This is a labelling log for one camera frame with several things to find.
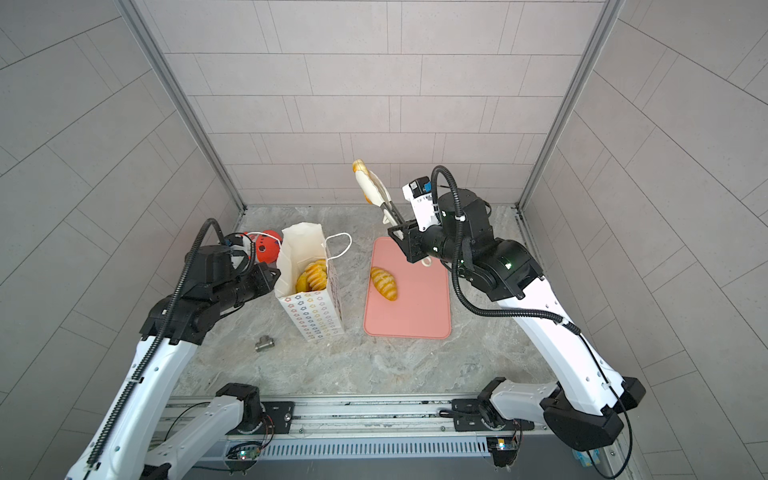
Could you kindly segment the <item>braided ring bread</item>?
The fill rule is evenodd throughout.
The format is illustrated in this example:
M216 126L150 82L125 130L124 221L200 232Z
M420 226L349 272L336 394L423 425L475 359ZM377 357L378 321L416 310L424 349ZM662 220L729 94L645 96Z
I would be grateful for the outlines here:
M370 173L364 164L364 162L360 159L357 159L352 164L353 173L355 175L355 179L362 189L364 196L367 199L371 198L371 195L373 194L375 190L375 184L371 180Z

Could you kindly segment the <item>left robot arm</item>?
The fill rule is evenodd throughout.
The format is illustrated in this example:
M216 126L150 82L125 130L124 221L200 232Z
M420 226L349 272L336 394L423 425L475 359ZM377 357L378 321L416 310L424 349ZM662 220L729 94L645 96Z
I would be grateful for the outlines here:
M229 383L205 410L156 448L150 443L186 365L213 327L271 293L278 269L257 259L245 233L207 219L171 295L150 310L125 380L70 479L181 479L225 434L266 423L258 387Z

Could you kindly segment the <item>ridged spiral bread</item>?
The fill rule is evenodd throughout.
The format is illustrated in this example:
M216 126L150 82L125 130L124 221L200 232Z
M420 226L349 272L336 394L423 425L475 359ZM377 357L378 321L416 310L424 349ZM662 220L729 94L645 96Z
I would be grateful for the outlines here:
M317 260L308 265L304 271L310 291L325 290L328 282L327 263L325 259Z

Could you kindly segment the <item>white paper bag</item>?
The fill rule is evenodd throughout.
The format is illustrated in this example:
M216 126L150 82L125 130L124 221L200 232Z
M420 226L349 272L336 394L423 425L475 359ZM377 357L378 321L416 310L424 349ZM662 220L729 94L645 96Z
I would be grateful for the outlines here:
M274 287L279 304L307 341L323 340L344 333L335 263L328 243L346 232L327 236L322 226L301 222L283 230L276 267L280 278Z

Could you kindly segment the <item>small ridged bread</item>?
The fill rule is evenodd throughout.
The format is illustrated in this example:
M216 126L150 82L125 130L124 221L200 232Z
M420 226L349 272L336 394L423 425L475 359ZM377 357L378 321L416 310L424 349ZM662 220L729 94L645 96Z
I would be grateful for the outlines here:
M395 277L387 270L380 267L372 267L370 279L376 291L388 301L398 299L398 289Z

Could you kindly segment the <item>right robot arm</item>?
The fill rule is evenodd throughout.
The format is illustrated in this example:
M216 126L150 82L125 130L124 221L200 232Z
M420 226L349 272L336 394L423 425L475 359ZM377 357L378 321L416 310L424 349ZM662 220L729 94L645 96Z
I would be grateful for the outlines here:
M472 406L452 407L440 416L457 428L492 431L488 449L497 467L511 467L527 428L540 424L587 458L604 479L618 479L629 466L628 445L616 472L598 460L600 449L620 434L634 436L629 411L646 390L634 377L611 367L561 306L542 267L519 242L497 237L492 208L461 188L445 166L408 183L403 191L414 219L405 219L378 176L362 160L352 170L366 200L380 208L388 235L410 263L439 261L450 272L453 291L472 314L513 319L556 376L544 384L494 378Z

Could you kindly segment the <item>orange oval bread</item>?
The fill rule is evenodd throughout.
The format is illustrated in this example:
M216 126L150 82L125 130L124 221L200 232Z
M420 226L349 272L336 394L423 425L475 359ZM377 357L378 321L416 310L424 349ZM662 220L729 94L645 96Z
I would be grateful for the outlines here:
M302 273L296 281L296 292L303 293L303 292L308 292L309 290L310 290L310 286L307 280L307 274Z

